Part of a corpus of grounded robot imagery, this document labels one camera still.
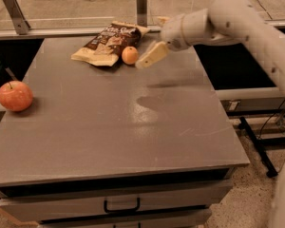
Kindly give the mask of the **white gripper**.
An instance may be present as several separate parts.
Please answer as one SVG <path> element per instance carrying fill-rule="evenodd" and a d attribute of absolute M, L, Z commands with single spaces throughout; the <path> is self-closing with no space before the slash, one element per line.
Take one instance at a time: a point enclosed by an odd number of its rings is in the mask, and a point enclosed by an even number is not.
<path fill-rule="evenodd" d="M 157 25 L 161 27 L 162 41 L 153 41 L 149 45 L 147 50 L 135 63 L 136 68 L 147 68 L 154 65 L 168 54 L 169 49 L 181 51 L 189 48 L 189 45 L 186 43 L 183 36 L 183 18 L 183 14 L 172 18 L 166 16 L 159 16 L 157 18 Z"/>

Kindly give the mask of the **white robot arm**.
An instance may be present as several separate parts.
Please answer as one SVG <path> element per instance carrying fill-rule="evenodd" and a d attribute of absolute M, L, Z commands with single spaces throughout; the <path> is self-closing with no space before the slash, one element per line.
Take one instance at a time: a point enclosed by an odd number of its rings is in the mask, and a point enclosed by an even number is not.
<path fill-rule="evenodd" d="M 241 43 L 285 97 L 285 35 L 260 18 L 248 0 L 212 0 L 207 9 L 173 18 L 160 17 L 158 23 L 161 40 L 151 44 L 136 67 L 150 67 L 170 50 Z M 285 228 L 285 162 L 267 228 Z"/>

